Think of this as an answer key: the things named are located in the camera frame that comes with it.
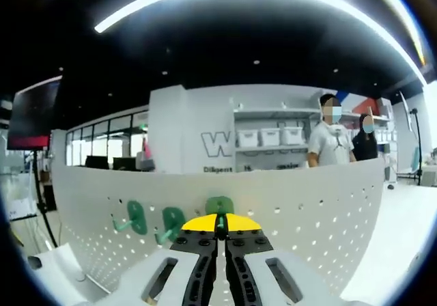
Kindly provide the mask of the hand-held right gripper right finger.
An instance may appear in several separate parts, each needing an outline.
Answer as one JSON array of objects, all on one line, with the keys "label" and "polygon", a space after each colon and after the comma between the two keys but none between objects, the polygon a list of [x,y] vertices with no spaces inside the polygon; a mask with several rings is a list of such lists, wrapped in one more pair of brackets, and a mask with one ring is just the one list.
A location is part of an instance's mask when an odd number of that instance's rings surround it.
[{"label": "hand-held right gripper right finger", "polygon": [[226,277],[235,305],[344,305],[293,253],[274,249],[259,224],[226,215]]}]

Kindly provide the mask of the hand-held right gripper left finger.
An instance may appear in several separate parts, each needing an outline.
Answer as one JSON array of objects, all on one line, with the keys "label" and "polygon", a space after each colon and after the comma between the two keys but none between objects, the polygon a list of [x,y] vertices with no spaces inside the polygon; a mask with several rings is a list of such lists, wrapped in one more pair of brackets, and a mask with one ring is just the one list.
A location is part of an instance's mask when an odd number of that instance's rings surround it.
[{"label": "hand-held right gripper left finger", "polygon": [[187,222],[169,249],[159,249],[129,268],[99,305],[208,305],[216,280],[216,215]]}]

